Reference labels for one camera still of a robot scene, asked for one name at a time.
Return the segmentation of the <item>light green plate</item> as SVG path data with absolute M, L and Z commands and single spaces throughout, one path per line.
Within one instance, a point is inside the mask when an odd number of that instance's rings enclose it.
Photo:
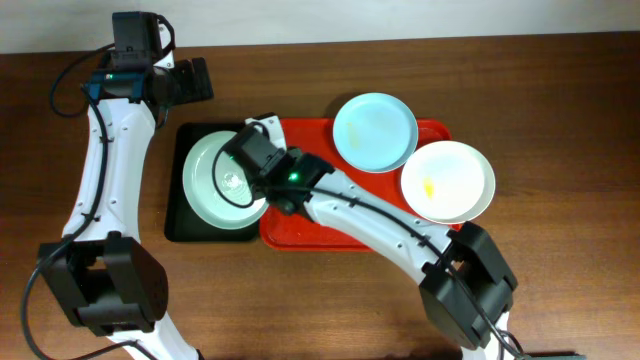
M 226 198 L 237 204 L 251 201 L 242 169 L 226 153 L 219 156 L 216 177 L 212 176 L 216 154 L 235 135 L 234 131 L 217 131 L 198 140 L 188 152 L 182 171 L 183 189 L 191 208 L 202 220 L 224 230 L 248 227 L 268 209 L 264 199 L 255 200 L 249 208 L 238 208 L 217 191 L 222 190 Z

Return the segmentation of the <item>light blue plate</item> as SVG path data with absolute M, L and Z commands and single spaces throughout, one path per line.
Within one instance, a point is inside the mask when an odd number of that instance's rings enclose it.
M 400 99 L 365 93 L 347 101 L 332 125 L 339 155 L 352 167 L 385 173 L 401 167 L 417 148 L 417 119 Z

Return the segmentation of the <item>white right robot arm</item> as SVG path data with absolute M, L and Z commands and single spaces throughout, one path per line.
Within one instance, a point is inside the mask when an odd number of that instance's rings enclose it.
M 464 358 L 525 358 L 506 328 L 518 282 L 482 227 L 466 222 L 454 230 L 367 192 L 321 157 L 287 146 L 273 113 L 247 119 L 240 138 L 233 152 L 256 197 L 398 266 L 417 284 L 428 319 Z

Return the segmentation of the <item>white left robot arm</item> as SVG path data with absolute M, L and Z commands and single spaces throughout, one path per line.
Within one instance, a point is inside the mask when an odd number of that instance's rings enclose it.
M 73 326 L 135 359 L 199 359 L 167 312 L 168 278 L 141 244 L 138 204 L 158 115 L 213 96 L 206 62 L 100 69 L 82 91 L 89 142 L 81 185 L 61 241 L 39 248 L 39 272 Z

